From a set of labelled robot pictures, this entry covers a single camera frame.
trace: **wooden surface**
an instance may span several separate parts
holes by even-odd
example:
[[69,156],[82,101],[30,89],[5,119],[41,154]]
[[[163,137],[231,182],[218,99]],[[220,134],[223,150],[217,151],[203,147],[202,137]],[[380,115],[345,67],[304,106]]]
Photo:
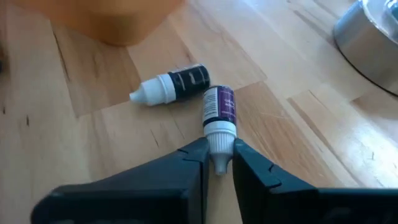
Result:
[[[204,63],[234,88],[238,134],[319,187],[398,187],[398,101],[341,56],[353,0],[188,0],[143,42],[112,47],[0,0],[0,223],[28,223],[62,184],[102,179],[203,136],[201,97],[148,108],[141,80]],[[241,223],[231,166],[208,223]]]

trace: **white bottle cap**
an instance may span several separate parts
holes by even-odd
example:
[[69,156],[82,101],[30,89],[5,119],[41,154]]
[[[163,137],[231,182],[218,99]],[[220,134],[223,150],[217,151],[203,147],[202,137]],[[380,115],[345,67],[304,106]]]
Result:
[[148,106],[174,101],[175,89],[170,75],[161,74],[142,82],[138,90],[130,93],[130,100]]
[[236,126],[228,121],[214,121],[205,128],[205,136],[210,144],[210,157],[216,175],[226,174],[228,162],[233,156]]

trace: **purple label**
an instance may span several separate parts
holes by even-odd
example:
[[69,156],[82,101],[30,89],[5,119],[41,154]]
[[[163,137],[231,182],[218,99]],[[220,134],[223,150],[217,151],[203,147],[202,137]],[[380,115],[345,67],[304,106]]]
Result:
[[218,116],[236,124],[234,91],[227,86],[217,87]]

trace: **white bottle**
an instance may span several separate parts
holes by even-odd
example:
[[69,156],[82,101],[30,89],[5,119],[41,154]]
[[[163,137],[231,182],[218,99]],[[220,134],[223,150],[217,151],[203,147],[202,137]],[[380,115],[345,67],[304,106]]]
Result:
[[213,86],[205,92],[203,101],[203,129],[210,158],[216,175],[224,175],[237,137],[234,91],[228,86]]
[[148,106],[170,103],[193,96],[210,86],[209,73],[201,64],[157,75],[140,84],[138,90],[130,93],[130,100]]

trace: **stainless steel container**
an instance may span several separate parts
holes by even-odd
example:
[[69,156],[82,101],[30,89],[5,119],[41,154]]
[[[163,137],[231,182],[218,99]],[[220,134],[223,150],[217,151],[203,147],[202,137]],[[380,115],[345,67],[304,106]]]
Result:
[[398,2],[362,0],[337,22],[334,36],[346,59],[366,78],[398,95]]

